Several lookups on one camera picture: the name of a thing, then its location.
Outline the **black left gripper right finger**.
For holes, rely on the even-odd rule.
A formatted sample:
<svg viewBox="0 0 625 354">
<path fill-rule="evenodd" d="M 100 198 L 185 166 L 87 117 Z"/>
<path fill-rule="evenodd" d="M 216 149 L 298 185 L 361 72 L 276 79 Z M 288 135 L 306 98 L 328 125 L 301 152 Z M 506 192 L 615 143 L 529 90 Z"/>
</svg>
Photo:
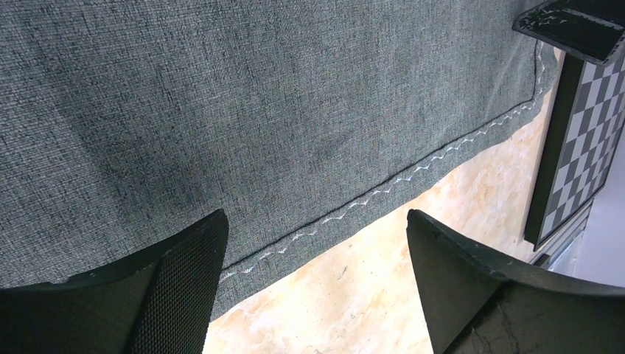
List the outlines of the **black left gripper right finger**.
<svg viewBox="0 0 625 354">
<path fill-rule="evenodd" d="M 622 353 L 624 290 L 525 263 L 412 209 L 407 239 L 435 353 Z"/>
</svg>

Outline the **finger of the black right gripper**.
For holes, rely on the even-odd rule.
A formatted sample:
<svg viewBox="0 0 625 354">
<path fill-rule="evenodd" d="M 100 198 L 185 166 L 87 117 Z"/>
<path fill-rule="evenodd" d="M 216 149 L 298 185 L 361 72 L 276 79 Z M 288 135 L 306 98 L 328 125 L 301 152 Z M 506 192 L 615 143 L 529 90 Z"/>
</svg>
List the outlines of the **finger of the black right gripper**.
<svg viewBox="0 0 625 354">
<path fill-rule="evenodd" d="M 580 60 L 609 66 L 624 55 L 624 1 L 544 1 L 518 15 L 512 29 Z"/>
</svg>

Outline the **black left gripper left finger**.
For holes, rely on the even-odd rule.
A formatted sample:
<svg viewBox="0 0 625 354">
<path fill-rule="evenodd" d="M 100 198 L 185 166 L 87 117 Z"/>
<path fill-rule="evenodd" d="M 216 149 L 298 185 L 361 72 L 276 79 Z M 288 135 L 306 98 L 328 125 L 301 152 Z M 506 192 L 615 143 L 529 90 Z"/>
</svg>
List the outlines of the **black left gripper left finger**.
<svg viewBox="0 0 625 354">
<path fill-rule="evenodd" d="M 200 353 L 228 240 L 219 209 L 62 283 L 1 291 L 3 353 Z"/>
</svg>

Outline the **grey cloth napkin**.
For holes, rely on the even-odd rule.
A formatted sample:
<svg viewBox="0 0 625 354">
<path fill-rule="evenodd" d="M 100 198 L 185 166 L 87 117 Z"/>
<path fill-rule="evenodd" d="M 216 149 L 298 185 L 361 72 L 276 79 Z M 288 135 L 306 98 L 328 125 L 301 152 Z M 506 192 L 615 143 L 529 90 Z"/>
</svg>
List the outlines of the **grey cloth napkin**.
<svg viewBox="0 0 625 354">
<path fill-rule="evenodd" d="M 3 1 L 1 286 L 216 209 L 218 317 L 538 114 L 532 1 Z"/>
</svg>

